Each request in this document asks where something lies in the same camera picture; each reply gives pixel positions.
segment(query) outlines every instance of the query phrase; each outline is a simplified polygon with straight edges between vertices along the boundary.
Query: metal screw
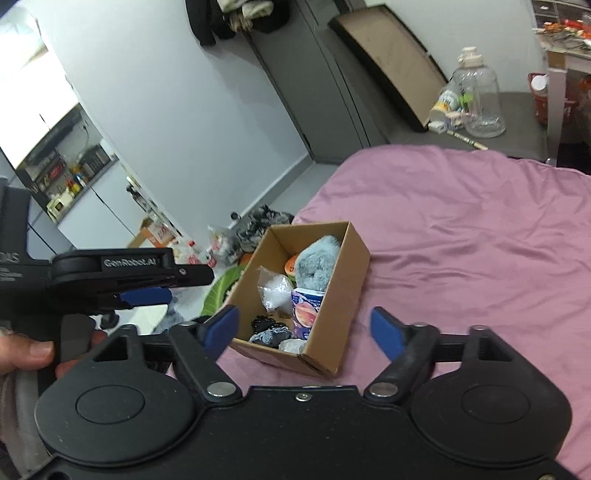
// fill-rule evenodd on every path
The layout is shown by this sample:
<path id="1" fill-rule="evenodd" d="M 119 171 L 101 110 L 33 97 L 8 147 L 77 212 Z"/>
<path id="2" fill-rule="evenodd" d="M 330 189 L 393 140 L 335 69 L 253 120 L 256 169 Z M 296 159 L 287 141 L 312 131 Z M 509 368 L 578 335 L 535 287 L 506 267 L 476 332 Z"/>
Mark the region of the metal screw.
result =
<path id="1" fill-rule="evenodd" d="M 369 387 L 369 393 L 379 398 L 393 397 L 398 393 L 398 387 L 390 382 L 378 382 Z"/>
<path id="2" fill-rule="evenodd" d="M 229 397 L 235 392 L 236 385 L 230 382 L 215 382 L 207 388 L 207 393 L 214 397 Z"/>
<path id="3" fill-rule="evenodd" d="M 312 395 L 310 395 L 309 393 L 298 393 L 295 396 L 295 399 L 297 401 L 310 401 L 312 400 Z"/>

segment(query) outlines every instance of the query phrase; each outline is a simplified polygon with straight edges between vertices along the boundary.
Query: plastic bottle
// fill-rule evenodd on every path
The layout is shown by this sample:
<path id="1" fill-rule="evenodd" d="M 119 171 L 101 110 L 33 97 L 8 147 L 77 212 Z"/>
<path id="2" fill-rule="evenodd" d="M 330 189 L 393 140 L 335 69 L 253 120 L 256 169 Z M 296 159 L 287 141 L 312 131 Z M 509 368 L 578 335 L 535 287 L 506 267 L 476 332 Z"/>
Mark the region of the plastic bottle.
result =
<path id="1" fill-rule="evenodd" d="M 195 245 L 195 240 L 189 240 L 189 255 L 187 256 L 187 263 L 190 265 L 198 265 L 201 262 L 199 261 L 199 254 L 201 250 L 197 248 Z"/>
<path id="2" fill-rule="evenodd" d="M 453 80 L 465 109 L 465 128 L 473 137 L 492 138 L 506 129 L 496 73 L 484 65 L 476 47 L 462 49 Z"/>
<path id="3" fill-rule="evenodd" d="M 446 120 L 446 114 L 457 110 L 459 105 L 460 100 L 457 93 L 451 88 L 446 87 L 439 94 L 437 103 L 431 108 L 429 120 L 431 122 L 444 122 Z"/>

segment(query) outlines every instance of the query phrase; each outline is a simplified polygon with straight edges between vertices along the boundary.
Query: white wall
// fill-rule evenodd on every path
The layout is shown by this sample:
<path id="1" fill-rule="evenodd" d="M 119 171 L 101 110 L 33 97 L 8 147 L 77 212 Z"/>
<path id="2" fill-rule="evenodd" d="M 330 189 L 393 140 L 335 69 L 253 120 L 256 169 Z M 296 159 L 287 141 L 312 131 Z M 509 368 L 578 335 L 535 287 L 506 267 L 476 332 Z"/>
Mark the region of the white wall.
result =
<path id="1" fill-rule="evenodd" d="M 527 92 L 527 74 L 543 72 L 529 0 L 366 0 L 386 3 L 451 77 L 462 47 L 477 47 L 504 92 Z"/>
<path id="2" fill-rule="evenodd" d="M 204 50 L 184 0 L 25 0 L 81 104 L 196 240 L 306 155 L 240 37 Z"/>

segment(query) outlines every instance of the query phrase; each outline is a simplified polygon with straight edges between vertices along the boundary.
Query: red container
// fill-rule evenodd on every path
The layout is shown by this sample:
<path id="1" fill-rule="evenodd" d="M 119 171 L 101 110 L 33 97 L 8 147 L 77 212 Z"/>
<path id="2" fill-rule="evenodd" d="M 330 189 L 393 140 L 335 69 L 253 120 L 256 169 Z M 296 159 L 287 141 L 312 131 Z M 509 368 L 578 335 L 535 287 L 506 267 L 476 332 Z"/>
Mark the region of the red container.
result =
<path id="1" fill-rule="evenodd" d="M 538 75 L 545 75 L 544 73 L 530 73 L 527 76 L 527 84 L 530 87 L 530 92 L 534 96 L 535 99 L 535 115 L 538 117 L 539 122 L 542 125 L 548 124 L 548 97 L 546 95 L 540 95 L 535 93 L 531 87 L 531 79 L 533 77 L 537 77 Z M 573 112 L 573 108 L 577 106 L 577 93 L 576 91 L 570 87 L 570 85 L 566 86 L 566 98 L 564 100 L 564 118 L 563 124 L 568 124 L 571 120 L 571 113 Z"/>

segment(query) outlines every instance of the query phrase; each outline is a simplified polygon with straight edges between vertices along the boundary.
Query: cardboard box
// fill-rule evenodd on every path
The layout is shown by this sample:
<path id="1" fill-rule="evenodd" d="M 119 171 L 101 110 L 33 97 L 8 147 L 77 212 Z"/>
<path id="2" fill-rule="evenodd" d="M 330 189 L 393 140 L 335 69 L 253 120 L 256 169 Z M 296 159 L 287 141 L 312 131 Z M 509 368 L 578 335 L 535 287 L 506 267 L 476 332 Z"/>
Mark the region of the cardboard box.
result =
<path id="1" fill-rule="evenodd" d="M 128 248 L 139 248 L 139 247 L 156 247 L 164 248 L 170 242 L 174 240 L 174 234 L 162 223 L 162 222 L 149 222 L 147 226 L 142 226 L 139 233 L 128 245 Z"/>
<path id="2" fill-rule="evenodd" d="M 259 267 L 284 273 L 285 262 L 325 235 L 334 235 L 341 249 L 318 317 L 301 355 L 249 343 L 251 322 L 266 314 L 257 290 Z M 357 315 L 369 251 L 349 222 L 275 225 L 267 230 L 228 304 L 240 310 L 240 325 L 231 347 L 248 358 L 315 377 L 336 375 L 345 352 L 349 327 Z"/>

